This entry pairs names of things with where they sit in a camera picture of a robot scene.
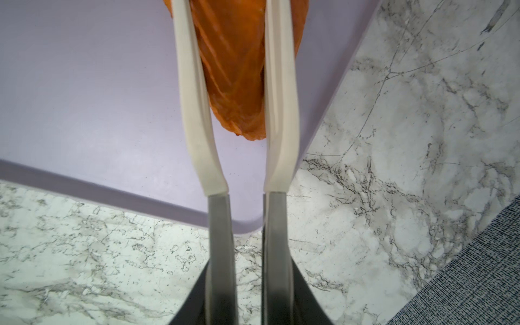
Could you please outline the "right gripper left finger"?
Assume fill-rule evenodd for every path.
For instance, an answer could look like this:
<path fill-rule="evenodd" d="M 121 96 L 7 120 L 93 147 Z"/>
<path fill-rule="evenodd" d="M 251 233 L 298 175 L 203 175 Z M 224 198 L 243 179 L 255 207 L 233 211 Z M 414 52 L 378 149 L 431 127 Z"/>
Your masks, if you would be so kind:
<path fill-rule="evenodd" d="M 209 262 L 204 266 L 200 276 L 186 298 L 180 310 L 169 322 L 169 325 L 205 325 L 206 277 Z"/>

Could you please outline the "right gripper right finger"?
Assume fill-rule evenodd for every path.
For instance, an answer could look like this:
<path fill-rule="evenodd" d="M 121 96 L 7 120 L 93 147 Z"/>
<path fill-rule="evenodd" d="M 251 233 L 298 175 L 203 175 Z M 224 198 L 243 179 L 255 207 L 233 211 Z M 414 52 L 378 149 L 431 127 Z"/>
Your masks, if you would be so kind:
<path fill-rule="evenodd" d="M 294 281 L 294 324 L 333 325 L 330 318 L 320 307 L 294 260 L 292 260 L 292 271 Z"/>

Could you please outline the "steel tongs white tips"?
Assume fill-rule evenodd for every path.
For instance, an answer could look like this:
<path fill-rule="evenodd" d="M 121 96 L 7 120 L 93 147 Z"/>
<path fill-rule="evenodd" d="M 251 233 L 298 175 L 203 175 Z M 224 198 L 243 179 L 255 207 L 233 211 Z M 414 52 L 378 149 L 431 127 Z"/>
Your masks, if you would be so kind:
<path fill-rule="evenodd" d="M 222 171 L 206 83 L 188 1 L 173 1 L 181 117 L 186 144 L 209 205 L 209 262 L 204 321 L 237 324 L 238 306 L 229 188 Z M 293 260 L 288 247 L 287 192 L 299 154 L 299 103 L 289 1 L 265 8 L 265 120 L 262 322 L 294 324 Z"/>

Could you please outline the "red-brown glazed croissant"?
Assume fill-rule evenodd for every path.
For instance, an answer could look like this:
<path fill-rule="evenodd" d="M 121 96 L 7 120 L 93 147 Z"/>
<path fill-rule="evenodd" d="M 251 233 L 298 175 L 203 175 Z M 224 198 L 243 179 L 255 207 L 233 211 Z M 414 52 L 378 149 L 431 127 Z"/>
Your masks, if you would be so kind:
<path fill-rule="evenodd" d="M 265 7 L 258 1 L 191 1 L 210 107 L 222 127 L 249 141 L 266 137 Z"/>

